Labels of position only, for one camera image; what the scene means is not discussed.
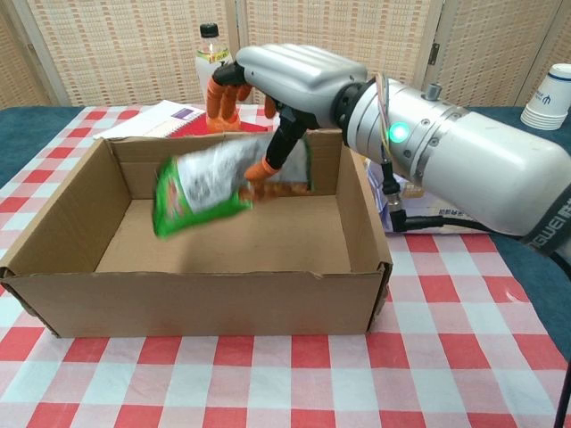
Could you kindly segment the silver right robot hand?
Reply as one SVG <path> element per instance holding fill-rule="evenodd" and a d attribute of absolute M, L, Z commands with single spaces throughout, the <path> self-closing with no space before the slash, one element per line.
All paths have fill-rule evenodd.
<path fill-rule="evenodd" d="M 279 115 L 265 155 L 244 173 L 251 183 L 278 173 L 308 130 L 347 132 L 360 96 L 372 85 L 364 65 L 312 45 L 267 44 L 241 48 L 236 59 L 218 67 L 207 85 L 211 119 L 229 119 L 236 102 L 253 88 L 266 95 L 264 114 Z"/>

